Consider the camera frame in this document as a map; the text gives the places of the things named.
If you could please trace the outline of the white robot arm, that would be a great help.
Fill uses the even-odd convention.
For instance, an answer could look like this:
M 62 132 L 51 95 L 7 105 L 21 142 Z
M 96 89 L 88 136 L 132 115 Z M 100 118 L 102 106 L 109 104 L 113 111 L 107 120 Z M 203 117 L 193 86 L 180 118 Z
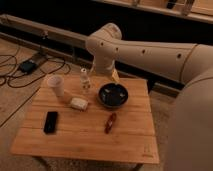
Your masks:
M 213 45 L 125 41 L 108 23 L 85 47 L 98 74 L 113 74 L 121 61 L 183 84 L 169 120 L 163 171 L 213 171 Z

